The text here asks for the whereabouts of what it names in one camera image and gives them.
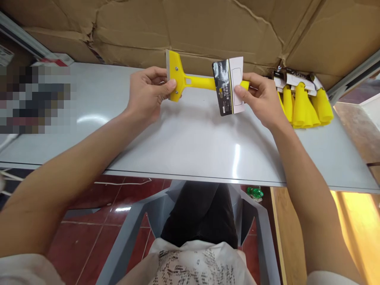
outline pixelated area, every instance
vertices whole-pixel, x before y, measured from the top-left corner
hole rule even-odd
[[[1,68],[2,81],[6,67]],[[20,68],[6,91],[0,93],[0,133],[66,133],[73,127],[75,112],[69,67]]]

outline black pants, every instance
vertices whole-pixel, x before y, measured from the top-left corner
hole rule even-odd
[[[181,247],[185,242],[225,241],[238,248],[238,236],[226,184],[186,181],[163,227],[161,238]]]

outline yellow scraper on hook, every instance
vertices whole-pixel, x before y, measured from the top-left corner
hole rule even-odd
[[[177,88],[170,94],[170,100],[178,102],[182,95],[183,89],[186,87],[203,88],[216,90],[215,81],[213,78],[203,78],[196,76],[189,76],[183,72],[181,57],[175,51],[166,50],[166,70],[167,79],[174,78],[177,81]],[[249,88],[248,81],[242,81],[241,86],[246,90]]]

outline gray tabletop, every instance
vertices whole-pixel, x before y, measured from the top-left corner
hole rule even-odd
[[[55,131],[61,133],[19,136],[0,153],[0,167],[35,169],[120,114],[128,103],[129,76],[137,70],[74,63],[62,79],[71,82],[72,98],[59,114],[70,116],[71,126]],[[337,114],[328,126],[296,133],[332,190],[380,192]],[[178,103],[165,101],[160,120],[106,174],[286,185],[273,137],[252,110],[221,117],[216,93],[196,88],[186,88]]]

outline finger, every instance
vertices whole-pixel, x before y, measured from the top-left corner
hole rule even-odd
[[[248,105],[251,106],[251,104],[254,104],[255,100],[257,100],[250,92],[244,89],[244,87],[237,85],[234,88],[234,91],[237,96],[244,102],[246,102]]]
[[[156,66],[149,67],[142,71],[143,74],[149,77],[150,80],[153,80],[157,77],[166,77],[166,69]]]
[[[174,91],[176,86],[177,86],[177,82],[175,81],[175,79],[170,79],[165,84],[156,86],[154,88],[155,95],[158,96],[161,99],[161,101],[165,100],[169,97],[170,93]]]
[[[257,93],[257,90],[250,87],[248,88],[248,92],[252,94],[252,96],[256,97],[256,98],[259,98],[259,94]]]
[[[243,80],[249,81],[251,86],[258,89],[261,83],[265,82],[266,78],[257,73],[243,73]]]
[[[154,84],[154,85],[160,85],[162,82],[166,83],[167,78],[159,76],[159,77],[156,77],[155,79],[152,79],[152,84]]]

